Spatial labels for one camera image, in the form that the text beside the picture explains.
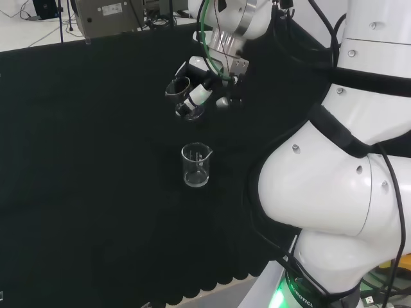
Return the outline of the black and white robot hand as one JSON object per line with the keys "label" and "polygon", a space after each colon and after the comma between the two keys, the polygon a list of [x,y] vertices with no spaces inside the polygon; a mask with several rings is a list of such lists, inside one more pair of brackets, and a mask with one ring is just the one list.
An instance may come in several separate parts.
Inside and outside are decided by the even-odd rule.
{"label": "black and white robot hand", "polygon": [[209,101],[219,109],[240,107],[244,79],[245,74],[240,73],[231,74],[231,79],[225,81],[204,58],[192,56],[178,69],[166,95],[174,100],[176,115],[190,121],[202,115]]}

